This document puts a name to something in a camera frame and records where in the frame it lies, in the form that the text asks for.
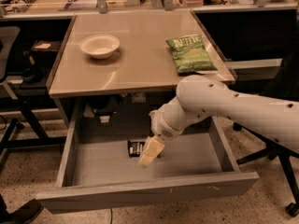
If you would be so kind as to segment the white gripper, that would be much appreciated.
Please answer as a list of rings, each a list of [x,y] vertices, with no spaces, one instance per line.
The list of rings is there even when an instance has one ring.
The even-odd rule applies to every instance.
[[[151,130],[154,136],[146,139],[144,149],[138,160],[138,165],[147,168],[161,154],[165,147],[164,140],[172,140],[182,134],[182,131],[173,129],[164,119],[162,111],[152,110],[149,112]]]

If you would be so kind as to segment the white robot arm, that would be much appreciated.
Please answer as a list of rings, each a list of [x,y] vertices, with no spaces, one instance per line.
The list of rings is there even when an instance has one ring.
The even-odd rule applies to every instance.
[[[153,136],[148,137],[138,164],[146,168],[165,143],[211,116],[230,119],[288,149],[299,146],[299,103],[232,91],[209,77],[183,78],[170,102],[149,113]]]

